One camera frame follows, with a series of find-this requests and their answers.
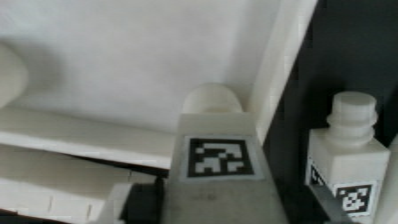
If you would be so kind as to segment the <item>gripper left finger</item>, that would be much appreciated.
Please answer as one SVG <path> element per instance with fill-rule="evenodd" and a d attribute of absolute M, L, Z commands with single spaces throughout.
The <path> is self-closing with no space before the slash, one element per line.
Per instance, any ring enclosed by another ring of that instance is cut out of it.
<path fill-rule="evenodd" d="M 159 224 L 163 195 L 161 177 L 149 183 L 117 184 L 94 224 Z"/>

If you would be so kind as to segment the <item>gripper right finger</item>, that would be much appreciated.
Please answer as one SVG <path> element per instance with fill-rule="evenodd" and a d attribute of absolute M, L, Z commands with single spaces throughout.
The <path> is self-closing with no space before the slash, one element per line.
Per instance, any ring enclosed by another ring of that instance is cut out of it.
<path fill-rule="evenodd" d="M 341 208 L 341 201 L 335 199 L 332 192 L 325 185 L 309 185 L 309 190 L 314 195 L 319 207 L 327 214 L 328 220 L 323 224 L 358 224 L 351 221 L 346 212 Z"/>

